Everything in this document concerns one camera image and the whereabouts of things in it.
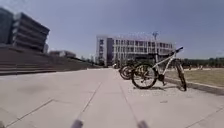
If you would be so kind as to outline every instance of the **bicycle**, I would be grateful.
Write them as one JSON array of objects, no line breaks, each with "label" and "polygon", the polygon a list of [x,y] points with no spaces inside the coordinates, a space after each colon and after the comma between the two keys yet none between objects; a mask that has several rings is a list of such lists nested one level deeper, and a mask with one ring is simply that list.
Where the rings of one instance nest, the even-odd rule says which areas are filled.
[{"label": "bicycle", "polygon": [[[165,79],[165,73],[167,71],[167,68],[169,67],[169,65],[171,64],[172,61],[175,62],[175,67],[177,69],[178,72],[178,76],[181,80],[181,87],[180,89],[183,89],[182,91],[187,91],[187,84],[186,84],[186,80],[184,78],[184,70],[183,67],[180,64],[179,59],[176,58],[176,54],[179,53],[181,50],[183,49],[183,47],[175,50],[174,52],[171,52],[170,54],[167,55],[160,55],[165,57],[165,59],[156,62],[155,56],[159,55],[158,53],[155,54],[148,54],[148,55],[153,55],[154,56],[154,60],[155,60],[155,64],[152,66],[150,63],[140,63],[138,65],[136,65],[134,67],[134,69],[131,71],[131,80],[132,83],[139,89],[149,89],[151,88],[157,81],[157,79],[159,81],[161,81],[163,83],[163,85],[165,85],[164,79]],[[159,73],[159,65],[163,64],[164,62],[168,61],[168,63],[165,66],[165,69],[163,70],[162,73]],[[137,84],[137,77],[140,77],[140,79],[142,79],[140,81],[140,83],[145,83],[147,80],[152,80],[151,83],[146,84],[146,86],[141,86],[139,84]]]},{"label": "bicycle", "polygon": [[120,76],[124,80],[130,80],[131,79],[131,71],[134,69],[136,65],[139,64],[139,62],[142,62],[142,60],[146,60],[146,57],[137,56],[134,58],[134,60],[128,60],[127,63],[118,70],[120,73]]}]

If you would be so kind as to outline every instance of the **bicycle wheel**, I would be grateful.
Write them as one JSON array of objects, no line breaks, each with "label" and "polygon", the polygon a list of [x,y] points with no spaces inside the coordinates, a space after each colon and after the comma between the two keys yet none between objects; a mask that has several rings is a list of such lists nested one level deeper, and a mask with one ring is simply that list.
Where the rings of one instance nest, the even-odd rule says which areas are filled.
[{"label": "bicycle wheel", "polygon": [[131,72],[132,83],[139,89],[151,88],[156,83],[156,76],[156,70],[147,63],[142,63],[135,66]]},{"label": "bicycle wheel", "polygon": [[120,75],[121,77],[124,79],[124,80],[130,80],[131,79],[131,70],[132,70],[132,67],[131,66],[123,66],[121,69],[120,69]]},{"label": "bicycle wheel", "polygon": [[181,64],[178,60],[176,61],[176,68],[177,68],[178,76],[179,76],[180,81],[181,81],[180,90],[181,91],[187,91],[187,83],[186,83],[186,80],[185,80],[185,77],[184,77],[184,70],[183,70],[183,67],[181,66]]}]

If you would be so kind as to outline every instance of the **building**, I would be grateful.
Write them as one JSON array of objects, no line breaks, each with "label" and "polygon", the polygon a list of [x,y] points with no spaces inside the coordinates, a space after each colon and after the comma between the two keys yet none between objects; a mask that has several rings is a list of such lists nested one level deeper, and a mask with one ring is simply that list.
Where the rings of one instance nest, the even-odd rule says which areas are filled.
[{"label": "building", "polygon": [[0,44],[10,43],[11,26],[13,14],[0,7]]},{"label": "building", "polygon": [[11,43],[15,47],[44,52],[49,29],[24,13],[14,15]]},{"label": "building", "polygon": [[50,51],[50,55],[66,58],[76,58],[76,54],[66,50]]},{"label": "building", "polygon": [[144,38],[97,36],[96,60],[112,65],[116,60],[123,62],[148,53],[165,55],[175,49],[174,44]]},{"label": "building", "polygon": [[45,43],[43,53],[47,54],[48,48],[49,48],[48,44]]}]

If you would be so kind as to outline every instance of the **white bicycle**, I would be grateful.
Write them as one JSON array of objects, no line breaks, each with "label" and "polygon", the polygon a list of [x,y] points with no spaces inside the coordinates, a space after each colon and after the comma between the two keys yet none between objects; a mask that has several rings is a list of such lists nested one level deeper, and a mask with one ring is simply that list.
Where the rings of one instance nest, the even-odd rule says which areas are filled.
[{"label": "white bicycle", "polygon": [[[165,85],[164,83],[164,78],[165,78],[165,73],[167,71],[167,68],[169,67],[169,65],[171,64],[172,61],[174,61],[175,67],[177,69],[178,72],[178,76],[181,80],[181,90],[182,91],[187,91],[187,84],[186,84],[186,80],[184,78],[184,70],[182,65],[180,64],[179,59],[176,58],[176,54],[178,52],[180,52],[183,49],[183,47],[175,50],[174,52],[168,54],[168,55],[162,55],[165,57],[164,60],[160,61],[160,62],[155,62],[154,66],[152,66],[150,63],[140,63],[137,66],[134,67],[134,69],[131,72],[131,80],[132,83],[139,89],[149,89],[151,88],[157,81],[157,79],[161,82],[163,82],[163,85]],[[155,54],[149,54],[151,56],[154,57],[158,55],[157,53]],[[166,64],[165,69],[163,70],[162,73],[159,73],[159,65],[168,61],[168,63]]]}]

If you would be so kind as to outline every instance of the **lamp post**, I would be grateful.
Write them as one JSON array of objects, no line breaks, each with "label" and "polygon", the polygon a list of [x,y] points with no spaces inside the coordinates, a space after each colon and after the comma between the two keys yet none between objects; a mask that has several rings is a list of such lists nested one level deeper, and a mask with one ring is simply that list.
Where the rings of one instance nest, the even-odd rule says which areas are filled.
[{"label": "lamp post", "polygon": [[159,49],[157,48],[157,36],[159,35],[159,33],[157,31],[152,33],[154,40],[155,40],[155,52],[156,52],[156,62],[158,62],[158,53],[159,53]]}]

